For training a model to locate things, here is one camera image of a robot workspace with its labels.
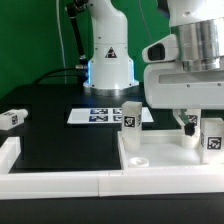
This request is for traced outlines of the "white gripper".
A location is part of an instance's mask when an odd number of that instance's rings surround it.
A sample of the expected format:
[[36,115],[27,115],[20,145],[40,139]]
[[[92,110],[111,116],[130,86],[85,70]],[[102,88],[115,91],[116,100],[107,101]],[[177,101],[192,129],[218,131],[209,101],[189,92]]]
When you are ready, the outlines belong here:
[[180,63],[155,63],[144,70],[144,90],[152,108],[174,109],[173,116],[186,136],[195,134],[185,109],[224,109],[224,67],[185,72]]

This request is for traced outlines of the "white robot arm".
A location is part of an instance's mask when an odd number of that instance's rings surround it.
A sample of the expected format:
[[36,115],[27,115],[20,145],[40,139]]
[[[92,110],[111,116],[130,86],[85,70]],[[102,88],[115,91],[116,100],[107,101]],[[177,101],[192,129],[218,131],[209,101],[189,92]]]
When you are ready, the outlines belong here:
[[[224,0],[157,0],[157,7],[170,34],[142,50],[147,103],[175,112],[224,109]],[[72,23],[84,10],[92,19],[93,56],[78,48],[84,90],[123,95],[136,88],[126,16],[111,0],[73,0],[66,10]]]

